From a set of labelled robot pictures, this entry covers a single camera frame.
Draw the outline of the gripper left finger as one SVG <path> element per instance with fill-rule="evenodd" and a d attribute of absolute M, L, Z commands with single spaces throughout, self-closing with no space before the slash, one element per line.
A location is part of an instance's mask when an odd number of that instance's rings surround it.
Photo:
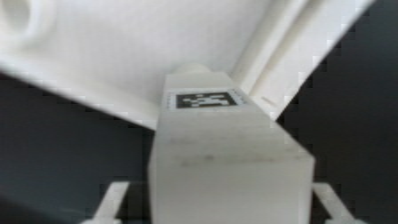
<path fill-rule="evenodd" d="M 118 213 L 128 193 L 128 187 L 128 182 L 111 183 L 95 215 L 80 222 L 80 224 L 121 224 Z"/>

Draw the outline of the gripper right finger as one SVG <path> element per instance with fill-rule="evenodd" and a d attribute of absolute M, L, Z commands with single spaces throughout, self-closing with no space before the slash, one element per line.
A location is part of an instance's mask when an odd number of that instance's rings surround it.
<path fill-rule="evenodd" d="M 331 216 L 324 224 L 368 224 L 354 217 L 331 184 L 317 182 L 313 184 L 313 192 Z"/>

